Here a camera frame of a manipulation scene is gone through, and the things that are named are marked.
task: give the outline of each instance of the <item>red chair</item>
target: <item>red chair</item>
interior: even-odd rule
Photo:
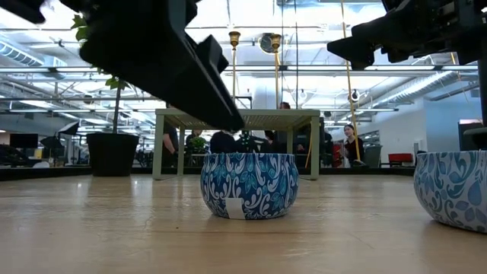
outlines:
[[[405,163],[414,163],[411,153],[393,153],[389,154],[390,167],[402,167]]]

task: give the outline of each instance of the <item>pipe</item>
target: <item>pipe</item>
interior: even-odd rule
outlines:
[[[455,91],[450,91],[450,92],[447,92],[446,94],[442,94],[442,95],[439,95],[437,97],[433,97],[430,99],[430,101],[436,102],[439,100],[443,100],[443,99],[455,96],[457,94],[462,94],[463,92],[471,91],[472,89],[475,89],[478,87],[479,87],[479,82],[474,82],[474,83],[467,85],[466,87],[458,88]]]
[[[459,81],[459,75],[456,72],[439,72],[425,78],[416,78],[375,99],[374,103],[369,102],[361,107],[381,107],[388,103],[414,100],[456,81]]]

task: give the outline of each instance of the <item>yellow rope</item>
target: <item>yellow rope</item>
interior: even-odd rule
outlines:
[[[275,108],[279,109],[279,52],[276,50],[274,55],[275,62]]]
[[[343,29],[343,38],[347,37],[347,33],[345,31],[345,7],[344,7],[344,0],[341,0],[341,6],[342,6],[342,29]],[[360,159],[360,150],[358,149],[358,128],[357,128],[357,119],[355,118],[355,109],[353,106],[353,101],[352,101],[352,83],[350,82],[350,66],[349,66],[349,61],[345,60],[345,64],[347,67],[347,80],[349,82],[349,102],[350,102],[350,113],[352,114],[352,123],[353,127],[355,128],[354,133],[355,133],[355,150],[357,151],[357,160]]]
[[[232,53],[233,55],[233,62],[234,62],[234,102],[236,102],[236,96],[235,96],[235,90],[237,89],[237,74],[236,74],[236,69],[235,69],[235,62],[237,60],[237,48],[234,47]]]
[[[454,53],[450,53],[450,56],[451,56],[451,61],[454,65],[457,64],[457,62],[455,61],[455,55]],[[458,77],[458,81],[462,81],[462,77],[460,76],[460,73],[457,71],[457,77]],[[477,113],[475,113],[475,110],[473,110],[473,107],[472,107],[472,104],[470,104],[470,100],[469,98],[467,97],[466,95],[466,92],[465,92],[465,88],[462,88],[462,93],[463,93],[463,96],[465,96],[465,100],[466,100],[466,103],[469,105],[469,108],[472,110],[472,113],[473,113],[473,116],[477,116]],[[482,119],[477,119],[479,122],[482,123],[483,125],[483,120]]]

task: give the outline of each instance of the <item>ceramic pot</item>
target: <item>ceramic pot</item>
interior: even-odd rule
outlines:
[[[223,218],[269,219],[288,213],[298,195],[294,155],[206,155],[201,173],[203,199]]]
[[[434,220],[487,233],[487,151],[418,155],[414,189]]]

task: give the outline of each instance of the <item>wooden table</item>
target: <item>wooden table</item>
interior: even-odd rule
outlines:
[[[164,122],[180,129],[180,140],[177,161],[177,174],[184,172],[184,132],[187,129],[214,129],[204,122],[176,109],[160,109],[155,111],[155,144],[152,177],[161,180],[162,148]],[[320,171],[320,111],[319,110],[240,110],[245,121],[244,130],[278,130],[288,133],[288,153],[293,152],[294,131],[311,124],[311,179],[317,180]]]

